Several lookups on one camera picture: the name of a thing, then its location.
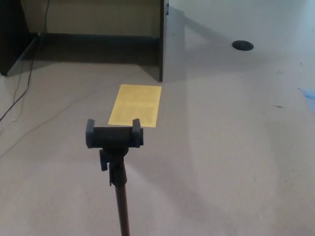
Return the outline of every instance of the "black cable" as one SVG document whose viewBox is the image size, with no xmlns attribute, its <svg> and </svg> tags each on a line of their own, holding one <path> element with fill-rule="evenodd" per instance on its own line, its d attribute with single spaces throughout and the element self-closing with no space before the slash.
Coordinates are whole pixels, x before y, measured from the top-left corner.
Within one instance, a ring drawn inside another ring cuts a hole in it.
<svg viewBox="0 0 315 236">
<path fill-rule="evenodd" d="M 34 60 L 35 60 L 35 57 L 36 57 L 36 54 L 38 53 L 38 51 L 41 49 L 42 45 L 43 45 L 43 42 L 44 42 L 44 38 L 45 38 L 45 35 L 46 35 L 46 31 L 47 31 L 47 15 L 48 15 L 48 8 L 49 8 L 49 5 L 50 5 L 50 0 L 47 0 L 47 7 L 46 7 L 46 12 L 45 12 L 45 25 L 44 25 L 44 33 L 41 37 L 41 41 L 39 43 L 39 46 L 36 50 L 36 52 L 33 54 L 33 57 L 32 57 L 32 60 L 31 60 L 31 66 L 30 66 L 30 73 L 29 73 L 29 79 L 28 79 L 28 84 L 27 84 L 27 87 L 25 89 L 25 91 L 22 93 L 22 95 L 16 100 L 13 102 L 13 104 L 9 107 L 9 109 L 3 114 L 3 116 L 0 118 L 0 122 L 3 120 L 3 118 L 8 114 L 9 111 L 11 111 L 11 109 L 15 106 L 15 104 L 18 103 L 18 101 L 21 100 L 21 98 L 27 93 L 27 91 L 29 90 L 29 87 L 30 87 L 30 83 L 31 83 L 31 77 L 32 77 L 32 71 L 33 71 L 33 65 L 34 65 Z"/>
</svg>

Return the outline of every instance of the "tripod stand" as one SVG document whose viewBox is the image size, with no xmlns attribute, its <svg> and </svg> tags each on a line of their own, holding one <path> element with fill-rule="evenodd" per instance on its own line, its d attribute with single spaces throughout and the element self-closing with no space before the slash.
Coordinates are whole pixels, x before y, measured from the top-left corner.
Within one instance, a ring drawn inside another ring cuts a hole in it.
<svg viewBox="0 0 315 236">
<path fill-rule="evenodd" d="M 88 120 L 86 144 L 88 148 L 102 148 L 99 151 L 101 169 L 107 171 L 109 163 L 109 184 L 116 190 L 121 233 L 129 236 L 124 156 L 129 148 L 143 145 L 143 128 L 139 119 L 133 120 L 132 127 L 94 127 L 94 123 L 94 120 Z"/>
</svg>

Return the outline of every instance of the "metal pole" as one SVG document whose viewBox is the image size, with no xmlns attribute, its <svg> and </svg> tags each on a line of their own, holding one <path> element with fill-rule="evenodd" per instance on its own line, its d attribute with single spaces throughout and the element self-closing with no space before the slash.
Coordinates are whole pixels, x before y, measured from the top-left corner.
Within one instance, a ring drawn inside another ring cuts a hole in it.
<svg viewBox="0 0 315 236">
<path fill-rule="evenodd" d="M 127 209 L 127 197 L 126 197 L 126 187 L 115 186 L 116 199 L 119 212 L 120 229 L 122 236 L 130 236 L 129 232 L 129 222 L 128 222 L 128 209 Z"/>
</svg>

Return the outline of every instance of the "desk leg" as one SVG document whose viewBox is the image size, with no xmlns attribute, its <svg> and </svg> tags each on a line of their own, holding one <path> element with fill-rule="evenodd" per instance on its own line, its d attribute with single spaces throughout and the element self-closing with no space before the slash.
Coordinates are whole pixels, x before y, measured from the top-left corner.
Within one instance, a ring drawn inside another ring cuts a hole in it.
<svg viewBox="0 0 315 236">
<path fill-rule="evenodd" d="M 164 50 L 165 50 L 165 28 L 166 28 L 166 17 L 165 17 L 165 1 L 160 0 L 160 16 L 159 16 L 159 81 L 163 82 L 164 73 Z"/>
<path fill-rule="evenodd" d="M 31 42 L 20 0 L 0 0 L 0 73 L 6 76 Z"/>
</svg>

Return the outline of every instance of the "blue object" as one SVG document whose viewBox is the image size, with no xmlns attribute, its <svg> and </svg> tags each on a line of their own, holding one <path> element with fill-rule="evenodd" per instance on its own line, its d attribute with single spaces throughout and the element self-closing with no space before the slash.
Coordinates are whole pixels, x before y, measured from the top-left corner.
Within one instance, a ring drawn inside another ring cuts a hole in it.
<svg viewBox="0 0 315 236">
<path fill-rule="evenodd" d="M 302 93 L 305 96 L 306 102 L 308 103 L 311 112 L 315 114 L 315 89 L 301 89 Z"/>
</svg>

